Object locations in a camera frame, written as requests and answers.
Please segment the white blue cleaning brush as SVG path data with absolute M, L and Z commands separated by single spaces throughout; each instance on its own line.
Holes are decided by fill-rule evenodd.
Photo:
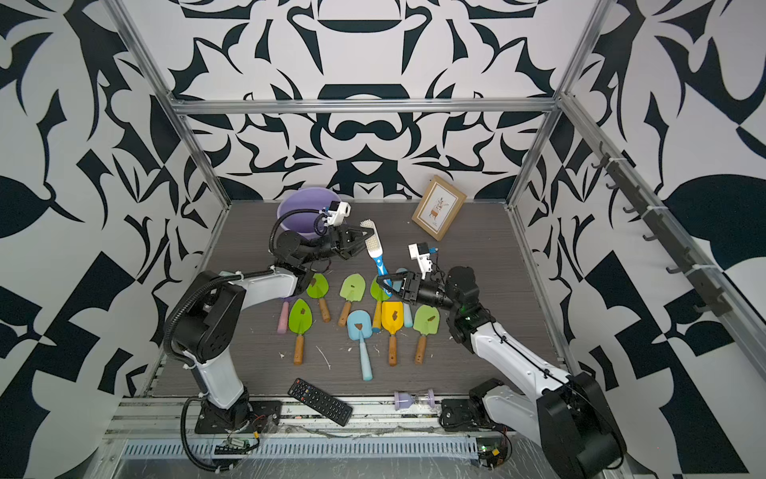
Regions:
M 372 220 L 364 220 L 360 223 L 360 227 L 372 231 L 372 233 L 365 239 L 365 245 L 368 251 L 368 255 L 370 255 L 371 259 L 373 259 L 376 265 L 379 277 L 385 277 L 385 275 L 389 275 L 384 265 L 383 247 L 375 223 Z

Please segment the purple trowel pink handle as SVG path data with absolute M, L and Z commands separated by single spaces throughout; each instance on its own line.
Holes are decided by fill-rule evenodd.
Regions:
M 288 299 L 284 299 L 281 304 L 280 315 L 278 318 L 276 332 L 279 335 L 285 335 L 288 329 L 288 317 L 289 317 L 290 303 Z

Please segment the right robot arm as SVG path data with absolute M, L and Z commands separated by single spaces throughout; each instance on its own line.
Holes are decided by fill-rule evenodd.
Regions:
M 485 383 L 478 394 L 484 417 L 540 446 L 558 477 L 592 478 L 622 466 L 626 441 L 598 381 L 554 366 L 512 337 L 480 302 L 470 267 L 453 267 L 445 279 L 383 271 L 377 283 L 405 303 L 447 311 L 454 341 L 518 387 Z

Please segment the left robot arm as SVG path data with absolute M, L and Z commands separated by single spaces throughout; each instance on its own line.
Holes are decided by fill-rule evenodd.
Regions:
M 264 271 L 203 271 L 195 277 L 166 320 L 163 349 L 193 373 L 203 395 L 203 417 L 215 431 L 241 430 L 255 418 L 229 350 L 241 312 L 301 295 L 314 277 L 315 263 L 351 259 L 372 236 L 373 229 L 348 225 L 330 226 L 310 240 L 293 231 L 274 232 L 269 238 L 273 264 Z

